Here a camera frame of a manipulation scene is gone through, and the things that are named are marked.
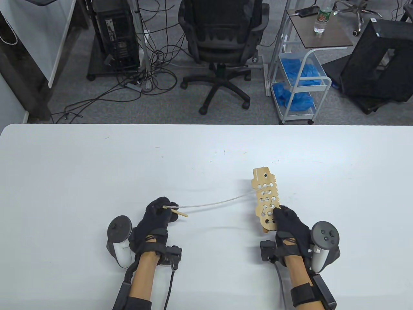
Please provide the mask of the person's left hand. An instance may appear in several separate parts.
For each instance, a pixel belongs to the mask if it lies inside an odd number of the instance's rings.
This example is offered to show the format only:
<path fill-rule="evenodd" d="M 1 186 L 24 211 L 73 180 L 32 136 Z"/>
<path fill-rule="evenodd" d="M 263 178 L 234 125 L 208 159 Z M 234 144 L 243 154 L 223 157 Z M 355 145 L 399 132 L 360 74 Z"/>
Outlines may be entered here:
<path fill-rule="evenodd" d="M 161 261 L 164 260 L 168 239 L 167 227 L 169 223 L 177 220 L 177 214 L 172 210 L 178 208 L 179 205 L 167 197 L 157 198 L 146 207 L 142 220 L 132 229 L 128 238 L 135 260 L 139 260 L 146 252 L 155 252 Z"/>

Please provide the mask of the person's right hand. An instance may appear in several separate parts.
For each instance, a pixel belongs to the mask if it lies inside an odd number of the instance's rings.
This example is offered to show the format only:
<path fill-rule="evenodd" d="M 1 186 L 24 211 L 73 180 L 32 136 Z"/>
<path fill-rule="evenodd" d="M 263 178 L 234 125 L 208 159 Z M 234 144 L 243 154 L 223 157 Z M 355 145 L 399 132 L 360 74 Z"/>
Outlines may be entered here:
<path fill-rule="evenodd" d="M 277 260 L 286 267 L 285 257 L 301 256 L 311 258 L 311 230 L 292 209 L 280 205 L 273 210 L 276 224 L 275 242 Z"/>

